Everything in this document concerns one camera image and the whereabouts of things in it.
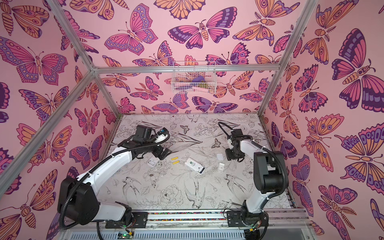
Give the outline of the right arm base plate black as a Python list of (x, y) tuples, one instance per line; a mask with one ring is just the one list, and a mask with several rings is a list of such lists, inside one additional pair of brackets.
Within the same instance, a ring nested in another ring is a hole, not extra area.
[(224, 217), (227, 219), (229, 227), (258, 229), (267, 226), (269, 222), (269, 218), (265, 213), (251, 214), (248, 212), (228, 210), (225, 211)]

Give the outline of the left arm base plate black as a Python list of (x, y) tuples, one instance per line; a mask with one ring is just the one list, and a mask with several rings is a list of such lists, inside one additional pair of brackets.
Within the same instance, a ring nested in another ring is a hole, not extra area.
[(132, 212), (121, 221), (107, 221), (106, 229), (144, 229), (148, 222), (148, 212)]

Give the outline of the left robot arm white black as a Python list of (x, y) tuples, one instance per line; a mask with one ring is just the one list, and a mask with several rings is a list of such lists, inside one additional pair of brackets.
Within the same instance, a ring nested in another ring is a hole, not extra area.
[(120, 142), (113, 152), (87, 172), (76, 178), (67, 177), (61, 183), (59, 203), (59, 226), (68, 230), (76, 225), (91, 222), (115, 222), (128, 227), (133, 221), (132, 208), (120, 202), (104, 203), (98, 199), (101, 187), (122, 167), (144, 156), (153, 154), (159, 160), (171, 154), (163, 147), (171, 137), (166, 128), (155, 129), (138, 125), (136, 133)]

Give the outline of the white remote control with display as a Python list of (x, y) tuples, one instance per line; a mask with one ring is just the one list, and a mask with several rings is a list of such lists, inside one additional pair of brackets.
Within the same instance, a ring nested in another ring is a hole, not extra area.
[(194, 159), (192, 158), (188, 158), (186, 161), (185, 161), (185, 165), (187, 167), (189, 167), (190, 169), (192, 169), (193, 171), (197, 172), (198, 174), (202, 174), (204, 171), (205, 171), (205, 167), (203, 165), (201, 165), (200, 163), (196, 162)]

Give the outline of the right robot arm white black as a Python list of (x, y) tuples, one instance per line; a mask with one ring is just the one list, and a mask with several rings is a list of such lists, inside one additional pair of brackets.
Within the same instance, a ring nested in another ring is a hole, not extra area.
[(234, 129), (227, 134), (228, 160), (241, 160), (248, 156), (253, 160), (253, 181), (256, 190), (243, 202), (241, 217), (245, 225), (262, 224), (266, 221), (264, 208), (272, 198), (285, 193), (289, 186), (288, 174), (281, 152), (271, 151), (258, 144), (252, 136)]

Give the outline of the white remote control green buttons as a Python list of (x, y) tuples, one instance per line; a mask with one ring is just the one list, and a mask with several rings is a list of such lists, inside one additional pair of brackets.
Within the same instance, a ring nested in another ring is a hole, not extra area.
[(154, 168), (156, 166), (156, 164), (159, 162), (159, 159), (158, 158), (150, 158), (147, 162), (147, 165), (150, 167), (150, 168)]

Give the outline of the white battery cover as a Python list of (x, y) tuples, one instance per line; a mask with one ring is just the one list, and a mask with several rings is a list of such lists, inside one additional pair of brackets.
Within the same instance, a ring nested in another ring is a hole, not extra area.
[(225, 170), (225, 164), (224, 163), (219, 163), (218, 164), (218, 171), (223, 172)]
[(222, 161), (224, 159), (223, 155), (222, 154), (217, 154), (217, 159), (219, 161)]

